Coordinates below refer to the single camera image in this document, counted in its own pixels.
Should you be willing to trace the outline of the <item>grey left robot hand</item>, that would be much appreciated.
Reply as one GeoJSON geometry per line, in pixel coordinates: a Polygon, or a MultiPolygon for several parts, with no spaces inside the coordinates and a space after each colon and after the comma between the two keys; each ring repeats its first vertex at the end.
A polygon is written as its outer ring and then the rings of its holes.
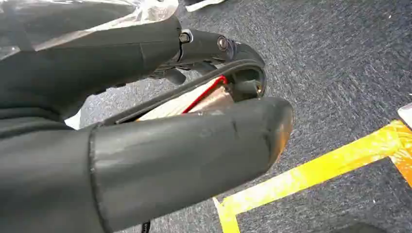
{"type": "Polygon", "coordinates": [[[179,51],[176,17],[100,31],[0,63],[0,230],[113,233],[265,173],[293,110],[282,98],[74,130],[90,95],[131,83],[179,51]]]}

